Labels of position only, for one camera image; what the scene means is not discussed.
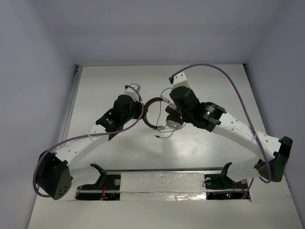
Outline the brown silver headphones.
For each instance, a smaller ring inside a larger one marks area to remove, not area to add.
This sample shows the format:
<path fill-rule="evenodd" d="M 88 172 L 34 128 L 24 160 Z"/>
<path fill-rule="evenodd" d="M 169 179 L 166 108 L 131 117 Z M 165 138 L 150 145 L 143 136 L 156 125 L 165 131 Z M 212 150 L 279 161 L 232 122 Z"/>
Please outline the brown silver headphones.
<path fill-rule="evenodd" d="M 156 102 L 165 102 L 167 103 L 167 107 L 165 108 L 165 112 L 168 114 L 166 117 L 166 125 L 162 126 L 162 125 L 153 125 L 151 124 L 148 119 L 147 119 L 147 114 L 148 114 L 148 108 Z M 154 130 L 164 130 L 165 127 L 168 127 L 172 130 L 179 130 L 182 128 L 184 121 L 182 119 L 182 116 L 180 114 L 180 112 L 178 111 L 178 109 L 176 108 L 175 104 L 172 103 L 169 99 L 161 96 L 161 97 L 155 97 L 150 99 L 145 105 L 144 105 L 145 109 L 147 110 L 147 113 L 145 114 L 145 116 L 143 117 L 143 121 L 144 123 L 150 127 L 151 129 Z"/>

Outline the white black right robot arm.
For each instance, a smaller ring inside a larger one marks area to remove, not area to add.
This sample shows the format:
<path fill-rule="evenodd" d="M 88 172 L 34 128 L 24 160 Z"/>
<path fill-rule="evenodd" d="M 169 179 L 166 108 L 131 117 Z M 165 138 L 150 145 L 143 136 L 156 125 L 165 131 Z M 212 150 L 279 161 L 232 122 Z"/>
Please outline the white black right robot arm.
<path fill-rule="evenodd" d="M 223 167 L 220 182 L 224 187 L 255 177 L 281 182 L 293 144 L 291 138 L 276 138 L 252 130 L 224 108 L 212 102 L 201 103 L 190 88 L 177 87 L 170 92 L 170 97 L 184 122 L 230 139 L 255 154 L 252 159 L 229 162 Z"/>

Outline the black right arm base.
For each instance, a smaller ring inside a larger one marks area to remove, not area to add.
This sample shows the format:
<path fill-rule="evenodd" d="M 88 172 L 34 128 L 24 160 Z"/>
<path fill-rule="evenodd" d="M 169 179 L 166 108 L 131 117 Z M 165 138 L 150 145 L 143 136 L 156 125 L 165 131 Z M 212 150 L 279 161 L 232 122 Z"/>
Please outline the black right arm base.
<path fill-rule="evenodd" d="M 202 186 L 207 190 L 207 200 L 251 199 L 247 183 L 234 182 L 227 176 L 231 164 L 226 163 L 219 174 L 204 175 Z"/>

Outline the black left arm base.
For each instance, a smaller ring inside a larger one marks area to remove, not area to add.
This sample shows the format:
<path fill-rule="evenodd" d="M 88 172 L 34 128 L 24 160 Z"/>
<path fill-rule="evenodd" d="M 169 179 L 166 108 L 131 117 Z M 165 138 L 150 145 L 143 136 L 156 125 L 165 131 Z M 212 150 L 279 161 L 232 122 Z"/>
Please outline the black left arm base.
<path fill-rule="evenodd" d="M 98 164 L 90 164 L 99 172 L 98 179 L 93 184 L 84 184 L 77 188 L 76 200 L 120 200 L 121 174 L 108 174 Z"/>

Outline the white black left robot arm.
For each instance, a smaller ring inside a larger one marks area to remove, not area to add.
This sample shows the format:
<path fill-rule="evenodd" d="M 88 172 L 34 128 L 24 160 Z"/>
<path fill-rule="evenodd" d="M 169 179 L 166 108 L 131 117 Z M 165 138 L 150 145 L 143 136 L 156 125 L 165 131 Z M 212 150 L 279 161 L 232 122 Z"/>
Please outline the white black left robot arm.
<path fill-rule="evenodd" d="M 145 114 L 146 110 L 138 93 L 119 95 L 113 107 L 86 134 L 66 139 L 41 153 L 32 180 L 36 194 L 58 200 L 68 193 L 72 185 L 77 187 L 77 197 L 87 187 L 104 190 L 109 183 L 107 172 L 98 164 L 90 165 L 98 172 L 92 173 L 86 183 L 77 179 L 72 170 L 95 148 L 127 131 L 125 124 L 130 120 L 139 122 Z"/>

